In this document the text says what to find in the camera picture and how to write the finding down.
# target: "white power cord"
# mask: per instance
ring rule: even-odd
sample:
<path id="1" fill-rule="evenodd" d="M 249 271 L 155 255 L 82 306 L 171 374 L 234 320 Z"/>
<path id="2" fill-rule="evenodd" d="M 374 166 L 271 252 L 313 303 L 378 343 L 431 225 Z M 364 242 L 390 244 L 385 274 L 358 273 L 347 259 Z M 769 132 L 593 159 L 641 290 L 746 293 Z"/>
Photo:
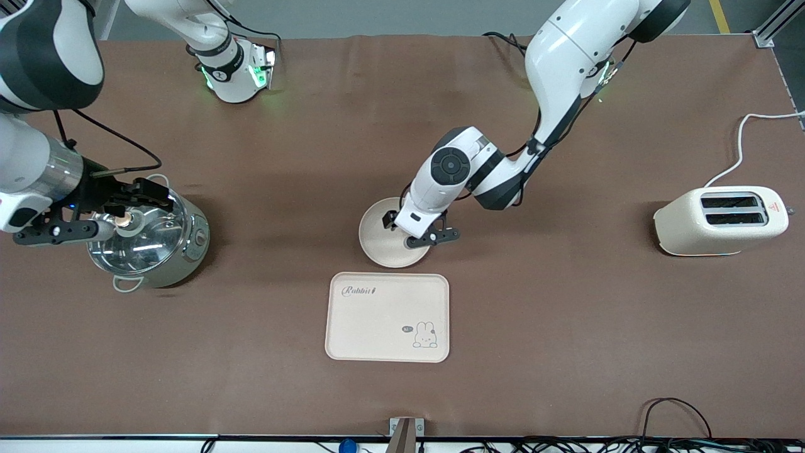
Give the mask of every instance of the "white power cord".
<path id="1" fill-rule="evenodd" d="M 735 168 L 738 168 L 739 165 L 744 161 L 744 148 L 743 148 L 743 136 L 744 136 L 744 125 L 749 118 L 766 118 L 766 119 L 781 119 L 781 118 L 795 118 L 798 116 L 805 117 L 805 110 L 795 113 L 795 114 L 748 114 L 741 120 L 741 125 L 738 126 L 738 160 L 733 164 L 732 167 L 727 168 L 721 173 L 718 173 L 710 181 L 707 181 L 707 184 L 704 187 L 710 187 L 712 183 L 721 179 L 724 175 L 729 174 Z"/>

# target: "yellow tape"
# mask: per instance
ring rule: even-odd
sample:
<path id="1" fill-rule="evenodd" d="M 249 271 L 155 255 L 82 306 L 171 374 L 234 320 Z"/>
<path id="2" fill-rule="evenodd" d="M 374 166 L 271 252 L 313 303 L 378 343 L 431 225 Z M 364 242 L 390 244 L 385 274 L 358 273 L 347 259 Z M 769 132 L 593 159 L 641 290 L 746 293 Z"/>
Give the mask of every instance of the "yellow tape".
<path id="1" fill-rule="evenodd" d="M 710 9 L 712 9 L 713 17 L 716 18 L 719 33 L 729 33 L 729 25 L 727 25 L 727 18 L 724 16 L 724 9 L 721 8 L 721 2 L 719 0 L 710 0 Z"/>

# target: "cooking pot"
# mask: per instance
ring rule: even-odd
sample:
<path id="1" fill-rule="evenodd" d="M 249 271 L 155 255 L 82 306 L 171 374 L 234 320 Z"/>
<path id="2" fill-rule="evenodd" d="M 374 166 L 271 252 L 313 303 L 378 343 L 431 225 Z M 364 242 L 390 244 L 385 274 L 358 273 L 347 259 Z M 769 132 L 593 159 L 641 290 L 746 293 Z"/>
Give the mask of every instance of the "cooking pot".
<path id="1" fill-rule="evenodd" d="M 170 188 L 173 211 L 149 206 L 126 208 L 126 216 L 93 214 L 93 219 L 111 222 L 111 239 L 87 244 L 89 257 L 99 268 L 111 273 L 112 286 L 120 293 L 131 293 L 142 286 L 161 288 L 187 278 L 198 268 L 209 248 L 209 225 L 204 213 Z M 121 284 L 134 286 L 124 289 Z"/>

